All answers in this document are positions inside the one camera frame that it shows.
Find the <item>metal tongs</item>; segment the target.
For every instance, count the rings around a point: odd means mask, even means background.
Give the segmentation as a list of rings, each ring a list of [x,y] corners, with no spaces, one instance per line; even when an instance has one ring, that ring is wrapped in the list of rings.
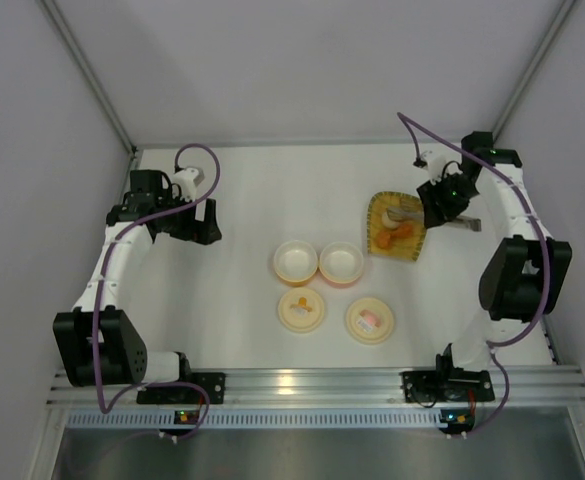
[[[424,214],[422,212],[408,212],[406,210],[402,210],[398,207],[389,207],[383,211],[388,211],[389,216],[396,221],[403,222],[407,220],[418,220],[421,221],[424,219]],[[478,218],[471,218],[466,216],[459,216],[452,221],[448,222],[449,226],[455,228],[462,228],[467,229],[473,232],[481,232],[482,231],[482,224],[481,220]]]

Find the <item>orange fried food piece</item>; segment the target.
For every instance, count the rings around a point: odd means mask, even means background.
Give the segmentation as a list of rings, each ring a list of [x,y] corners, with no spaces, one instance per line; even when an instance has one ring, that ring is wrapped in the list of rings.
[[[410,222],[405,222],[400,224],[396,230],[393,231],[393,236],[395,238],[409,238],[413,235],[414,226]]]

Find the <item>white round bun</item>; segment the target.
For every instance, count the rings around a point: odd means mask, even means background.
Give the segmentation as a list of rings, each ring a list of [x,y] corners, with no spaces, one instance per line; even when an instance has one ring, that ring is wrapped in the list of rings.
[[[381,215],[381,222],[383,224],[383,226],[386,229],[389,230],[394,230],[399,226],[399,221],[393,220],[389,214],[388,211],[385,211],[382,215]]]

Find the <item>orange fried food chunk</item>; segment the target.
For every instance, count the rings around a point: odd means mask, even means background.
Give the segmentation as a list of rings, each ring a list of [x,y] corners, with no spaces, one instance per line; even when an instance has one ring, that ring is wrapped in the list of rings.
[[[380,231],[375,237],[375,243],[379,249],[388,250],[392,247],[393,235],[391,231]]]

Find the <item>cream lid pink knob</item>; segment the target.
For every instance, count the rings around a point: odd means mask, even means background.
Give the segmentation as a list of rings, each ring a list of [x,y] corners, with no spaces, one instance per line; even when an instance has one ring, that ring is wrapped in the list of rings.
[[[377,345],[392,335],[395,318],[392,310],[383,301],[374,297],[363,297],[348,307],[345,326],[358,342]]]

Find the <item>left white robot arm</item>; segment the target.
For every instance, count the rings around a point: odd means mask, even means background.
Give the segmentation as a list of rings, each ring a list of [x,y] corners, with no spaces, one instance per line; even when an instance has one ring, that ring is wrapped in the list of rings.
[[[192,203],[204,179],[198,167],[135,170],[122,203],[106,216],[105,240],[88,284],[68,312],[53,321],[67,378],[75,387],[186,381],[190,367],[180,352],[151,352],[125,309],[137,274],[156,237],[210,245],[222,235],[216,202],[204,216]]]

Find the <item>yellow lunch bowl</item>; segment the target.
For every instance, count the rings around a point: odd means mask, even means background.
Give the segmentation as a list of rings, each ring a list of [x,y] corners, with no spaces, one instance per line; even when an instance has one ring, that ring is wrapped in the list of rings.
[[[308,242],[290,240],[276,249],[273,269],[282,282],[303,286],[312,280],[318,270],[318,254]]]

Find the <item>pink lunch bowl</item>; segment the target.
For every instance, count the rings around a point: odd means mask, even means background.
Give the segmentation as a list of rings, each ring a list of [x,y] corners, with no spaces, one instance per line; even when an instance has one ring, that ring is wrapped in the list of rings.
[[[333,242],[319,255],[319,271],[323,278],[336,287],[355,284],[364,272],[365,260],[361,250],[348,242]]]

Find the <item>yellow woven tray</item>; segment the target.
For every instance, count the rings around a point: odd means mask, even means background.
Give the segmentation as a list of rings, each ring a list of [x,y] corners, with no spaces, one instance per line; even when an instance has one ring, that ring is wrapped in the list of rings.
[[[423,213],[416,196],[393,191],[374,194],[366,216],[367,252],[416,262],[427,234]]]

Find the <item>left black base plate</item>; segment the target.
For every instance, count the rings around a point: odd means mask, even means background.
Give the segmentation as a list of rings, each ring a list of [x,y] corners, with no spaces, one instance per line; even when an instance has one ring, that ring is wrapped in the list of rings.
[[[139,405],[219,405],[224,403],[226,374],[220,371],[195,371],[191,386],[148,386],[137,393]]]

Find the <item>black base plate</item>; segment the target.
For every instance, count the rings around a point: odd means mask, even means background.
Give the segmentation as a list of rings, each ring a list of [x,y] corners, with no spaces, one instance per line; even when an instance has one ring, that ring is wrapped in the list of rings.
[[[401,374],[408,403],[492,402],[495,393],[487,370],[413,370]]]
[[[191,386],[148,386],[137,393],[139,405],[219,405],[224,403],[226,374],[220,371],[195,371]]]

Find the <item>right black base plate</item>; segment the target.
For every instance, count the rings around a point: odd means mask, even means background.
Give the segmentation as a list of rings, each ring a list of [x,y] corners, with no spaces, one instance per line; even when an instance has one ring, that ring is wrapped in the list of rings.
[[[495,393],[487,370],[413,370],[401,374],[408,403],[492,402]]]

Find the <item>aluminium mounting rail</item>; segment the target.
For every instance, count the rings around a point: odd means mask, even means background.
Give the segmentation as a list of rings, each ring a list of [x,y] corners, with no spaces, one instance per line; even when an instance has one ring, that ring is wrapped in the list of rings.
[[[585,377],[575,366],[496,366],[488,372],[497,399],[510,385],[509,406],[585,403]],[[409,406],[403,368],[226,369],[226,408],[393,408]]]

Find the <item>right aluminium frame post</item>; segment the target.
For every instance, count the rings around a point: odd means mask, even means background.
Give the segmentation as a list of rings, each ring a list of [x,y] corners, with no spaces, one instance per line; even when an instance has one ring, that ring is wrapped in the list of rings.
[[[580,4],[581,2],[578,0],[562,0],[552,11],[493,122],[491,132],[495,141],[501,137],[511,122],[545,61],[553,51],[562,31]]]

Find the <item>aluminium frame post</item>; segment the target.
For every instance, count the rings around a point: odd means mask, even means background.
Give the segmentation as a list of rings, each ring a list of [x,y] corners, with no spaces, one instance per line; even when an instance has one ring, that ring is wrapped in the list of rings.
[[[501,137],[511,122],[545,61],[553,51],[562,31],[580,4],[581,2],[578,0],[562,0],[552,11],[493,122],[491,132],[495,141]]]
[[[102,114],[105,116],[107,123],[114,131],[123,149],[130,157],[134,157],[137,153],[137,147],[124,127],[120,116],[116,112],[102,82],[98,78],[96,71],[89,61],[87,54],[82,48],[65,14],[58,5],[58,2],[53,0],[37,0],[36,4],[39,6],[52,30],[65,48],[70,60],[78,69],[83,82],[87,86],[93,99],[96,101]]]

